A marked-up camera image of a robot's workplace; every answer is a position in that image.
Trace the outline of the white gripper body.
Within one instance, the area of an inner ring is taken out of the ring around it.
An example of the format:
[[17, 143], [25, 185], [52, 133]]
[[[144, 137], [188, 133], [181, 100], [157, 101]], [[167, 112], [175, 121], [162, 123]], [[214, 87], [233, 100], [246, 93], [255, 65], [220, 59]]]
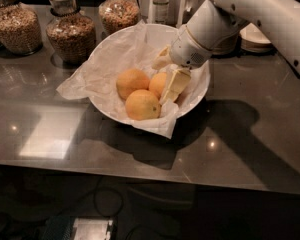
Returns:
[[188, 28], [182, 25], [171, 42], [169, 52], [174, 64], [182, 67], [199, 68], [212, 56], [212, 52], [203, 48], [190, 34]]

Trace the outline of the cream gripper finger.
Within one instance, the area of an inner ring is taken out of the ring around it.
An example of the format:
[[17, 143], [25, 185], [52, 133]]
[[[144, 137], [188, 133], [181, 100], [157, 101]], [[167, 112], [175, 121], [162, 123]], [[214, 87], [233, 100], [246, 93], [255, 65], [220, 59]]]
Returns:
[[172, 60], [170, 57], [170, 46], [166, 45], [156, 56], [152, 62], [152, 68], [155, 70], [160, 70], [171, 64]]
[[166, 74], [165, 86], [160, 98], [161, 104], [168, 100], [175, 102], [191, 80], [190, 71], [184, 68], [168, 69]]

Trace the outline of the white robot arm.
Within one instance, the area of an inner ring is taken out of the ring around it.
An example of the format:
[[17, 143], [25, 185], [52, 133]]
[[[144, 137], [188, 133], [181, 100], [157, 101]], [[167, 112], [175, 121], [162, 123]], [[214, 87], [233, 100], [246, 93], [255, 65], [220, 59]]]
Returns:
[[254, 24], [300, 74], [300, 3], [295, 0], [206, 0], [152, 67], [202, 66], [225, 39]]

